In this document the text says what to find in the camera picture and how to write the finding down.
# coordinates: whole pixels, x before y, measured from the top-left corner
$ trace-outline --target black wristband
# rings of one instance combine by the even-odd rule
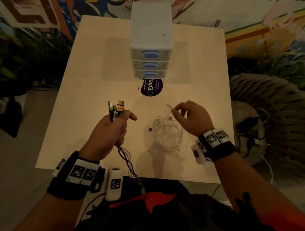
[[[101,189],[105,174],[105,169],[101,167],[99,167],[98,171],[96,172],[95,177],[90,186],[66,181],[77,159],[81,159],[94,164],[99,164],[99,162],[94,162],[79,157],[78,151],[74,152],[67,159],[62,169],[58,172],[57,177],[54,177],[50,182],[50,185],[47,189],[47,192],[49,194],[61,199],[74,201],[83,199],[87,194],[87,191],[89,190],[91,192],[98,192]]]
[[[229,140],[228,135],[223,130],[218,130],[218,132],[211,132],[211,135],[218,142],[217,145],[213,146],[212,142],[207,140],[207,136],[201,134],[198,139],[205,148],[204,157],[209,158],[211,161],[215,162],[219,158],[226,157],[236,151],[236,147]]]

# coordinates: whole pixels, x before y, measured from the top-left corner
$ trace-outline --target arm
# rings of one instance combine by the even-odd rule
[[[112,150],[114,145],[120,146],[124,142],[127,120],[137,120],[137,117],[128,110],[113,123],[110,116],[104,116],[94,128],[86,144],[79,151],[79,156],[91,160],[100,161]],[[69,201],[60,199],[46,193],[41,201],[15,228],[15,231],[43,230],[61,231],[74,230],[78,214],[81,210],[83,199]]]
[[[172,113],[185,130],[194,136],[198,137],[206,131],[214,129],[208,112],[192,101],[178,104]],[[235,211],[239,210],[235,202],[236,198],[242,200],[243,193],[248,192],[252,206],[261,222],[266,220],[271,213],[290,213],[304,219],[301,211],[281,192],[265,181],[237,152],[216,160],[214,164],[223,189]]]

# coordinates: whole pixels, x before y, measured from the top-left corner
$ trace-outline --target wristband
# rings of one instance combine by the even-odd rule
[[[70,157],[64,157],[55,168],[47,192],[65,200],[80,200],[87,191],[101,190],[104,174],[105,169],[99,166],[99,162],[81,158],[75,151]]]
[[[215,162],[219,158],[226,157],[236,151],[229,136],[221,129],[213,129],[198,137],[197,145],[207,160]]]

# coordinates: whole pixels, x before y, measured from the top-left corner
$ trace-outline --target left hand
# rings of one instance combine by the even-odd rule
[[[110,121],[110,115],[104,116],[92,131],[88,141],[79,151],[78,155],[91,161],[104,159],[112,150],[113,146],[120,146],[124,143],[126,135],[127,120],[137,120],[138,118],[129,110]]]

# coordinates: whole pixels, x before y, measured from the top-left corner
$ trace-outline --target hand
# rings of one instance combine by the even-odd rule
[[[78,155],[92,161],[104,159],[112,150],[113,146],[120,146],[124,143],[126,135],[127,120],[137,120],[138,118],[129,110],[114,120],[110,121],[110,115],[104,116],[93,129],[88,141],[79,151]]]
[[[194,136],[200,136],[208,130],[214,129],[211,117],[204,107],[188,100],[186,103],[178,104],[172,109],[172,114],[181,126]]]

